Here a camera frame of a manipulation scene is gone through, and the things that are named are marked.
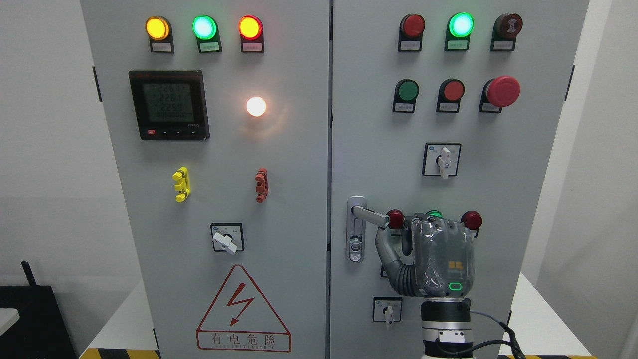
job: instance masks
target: red triangle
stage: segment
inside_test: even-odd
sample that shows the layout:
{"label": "red triangle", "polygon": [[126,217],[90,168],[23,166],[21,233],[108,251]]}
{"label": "red triangle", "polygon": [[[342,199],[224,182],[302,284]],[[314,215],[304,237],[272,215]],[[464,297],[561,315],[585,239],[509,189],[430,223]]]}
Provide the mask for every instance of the red triangle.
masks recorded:
{"label": "red triangle", "polygon": [[228,272],[195,335],[200,349],[283,353],[292,349],[290,331],[241,264]]}

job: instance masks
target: green push button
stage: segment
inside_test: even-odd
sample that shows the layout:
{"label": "green push button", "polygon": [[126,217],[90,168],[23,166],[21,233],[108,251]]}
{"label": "green push button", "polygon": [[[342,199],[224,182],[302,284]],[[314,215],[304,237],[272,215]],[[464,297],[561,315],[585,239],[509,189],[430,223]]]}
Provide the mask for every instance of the green push button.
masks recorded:
{"label": "green push button", "polygon": [[402,80],[399,82],[399,97],[403,101],[412,101],[419,94],[419,85],[412,80]]}
{"label": "green push button", "polygon": [[429,212],[426,213],[426,216],[432,216],[432,217],[438,217],[438,218],[443,218],[443,215],[441,214],[441,212],[437,211],[437,210],[431,210]]}

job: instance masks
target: gray metal panel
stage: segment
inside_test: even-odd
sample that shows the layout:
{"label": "gray metal panel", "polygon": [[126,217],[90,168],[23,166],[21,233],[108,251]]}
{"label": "gray metal panel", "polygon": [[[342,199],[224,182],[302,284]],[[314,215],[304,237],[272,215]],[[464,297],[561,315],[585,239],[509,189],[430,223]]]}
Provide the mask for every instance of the gray metal panel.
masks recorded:
{"label": "gray metal panel", "polygon": [[[240,263],[290,329],[287,356],[323,358],[329,2],[86,0],[82,7],[162,357],[286,356],[197,348],[198,325]],[[198,53],[191,22],[201,14],[217,21],[223,52]],[[264,24],[264,54],[240,52],[237,23],[247,14]],[[171,22],[175,54],[150,53],[151,15]],[[196,69],[204,73],[211,138],[141,141],[128,71]],[[251,96],[269,106],[260,119],[246,113]],[[192,195],[177,204],[171,175],[182,165]],[[257,204],[261,166],[270,196]],[[211,222],[243,223],[246,250],[213,252]]]}
{"label": "gray metal panel", "polygon": [[[363,195],[382,213],[438,209],[454,220],[478,211],[484,225],[469,297],[473,308],[507,318],[588,2],[334,2],[331,358],[418,358],[422,300],[404,300],[391,332],[372,322],[373,297],[394,292],[379,276],[371,225],[363,263],[346,258],[346,202]],[[476,23],[470,49],[444,52],[447,21],[461,11]],[[399,23],[409,13],[426,20],[422,52],[397,51]],[[523,30],[516,51],[490,52],[503,13],[520,14]],[[521,97],[501,114],[479,114],[484,84],[500,75],[520,81]],[[405,78],[420,86],[415,114],[391,111],[394,86]],[[448,78],[465,85],[458,114],[435,112]],[[421,176],[426,142],[463,145],[455,178]],[[483,318],[473,325],[475,343],[502,335]],[[475,355],[495,358],[497,350]]]}

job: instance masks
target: glowing light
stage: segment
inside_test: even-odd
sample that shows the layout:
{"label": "glowing light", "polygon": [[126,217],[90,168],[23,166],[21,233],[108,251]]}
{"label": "glowing light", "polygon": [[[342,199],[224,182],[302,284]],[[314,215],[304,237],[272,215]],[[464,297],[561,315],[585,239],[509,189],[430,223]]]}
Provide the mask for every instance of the glowing light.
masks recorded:
{"label": "glowing light", "polygon": [[456,38],[464,38],[472,33],[474,19],[469,13],[458,13],[450,19],[450,34]]}
{"label": "glowing light", "polygon": [[246,102],[246,111],[248,111],[251,116],[259,117],[266,112],[266,101],[259,96],[251,97]]}
{"label": "glowing light", "polygon": [[239,21],[239,34],[247,40],[258,38],[262,31],[262,22],[252,15],[246,15]]}
{"label": "glowing light", "polygon": [[164,40],[170,33],[168,21],[161,16],[151,16],[146,20],[146,33],[156,41]]}
{"label": "glowing light", "polygon": [[193,32],[199,39],[210,40],[217,33],[217,24],[206,15],[198,16],[193,20]]}

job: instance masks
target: red emergency stop button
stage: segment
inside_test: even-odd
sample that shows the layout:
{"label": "red emergency stop button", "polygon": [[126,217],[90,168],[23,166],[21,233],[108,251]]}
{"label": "red emergency stop button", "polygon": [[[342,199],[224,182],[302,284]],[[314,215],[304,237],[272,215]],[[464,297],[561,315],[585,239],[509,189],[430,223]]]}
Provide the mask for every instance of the red emergency stop button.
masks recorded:
{"label": "red emergency stop button", "polygon": [[506,13],[494,23],[496,34],[504,39],[514,39],[523,29],[523,19],[516,13]]}
{"label": "red emergency stop button", "polygon": [[386,213],[386,216],[390,217],[390,224],[388,225],[390,229],[403,228],[403,212],[399,210],[390,210]]}
{"label": "red emergency stop button", "polygon": [[467,229],[478,231],[480,226],[483,224],[483,218],[481,218],[479,213],[476,211],[467,211],[461,217],[461,223],[463,223]]}
{"label": "red emergency stop button", "polygon": [[416,38],[426,28],[426,21],[421,15],[409,14],[401,21],[401,33],[407,38]]}
{"label": "red emergency stop button", "polygon": [[486,89],[489,103],[497,107],[507,107],[518,99],[521,84],[512,76],[499,76],[492,80]]}
{"label": "red emergency stop button", "polygon": [[465,86],[459,80],[449,79],[441,85],[440,94],[443,95],[444,99],[455,102],[465,94]]}

